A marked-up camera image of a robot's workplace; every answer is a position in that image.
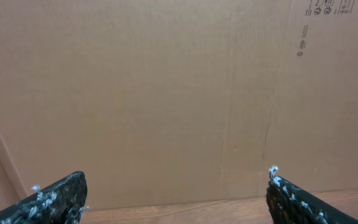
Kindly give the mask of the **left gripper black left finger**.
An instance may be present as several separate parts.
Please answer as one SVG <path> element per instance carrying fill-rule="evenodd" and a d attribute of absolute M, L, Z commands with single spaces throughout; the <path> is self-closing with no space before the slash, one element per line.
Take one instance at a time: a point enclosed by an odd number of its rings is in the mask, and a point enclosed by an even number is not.
<path fill-rule="evenodd" d="M 0 211 L 0 224 L 76 224 L 89 209 L 85 173 L 76 171 Z"/>

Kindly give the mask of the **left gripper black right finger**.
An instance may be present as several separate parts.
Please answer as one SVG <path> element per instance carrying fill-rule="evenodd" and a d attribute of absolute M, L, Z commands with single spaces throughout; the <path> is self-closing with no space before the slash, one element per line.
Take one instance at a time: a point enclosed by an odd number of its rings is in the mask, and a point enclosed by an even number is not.
<path fill-rule="evenodd" d="M 274 224 L 358 224 L 358 220 L 336 209 L 269 169 L 266 193 Z"/>

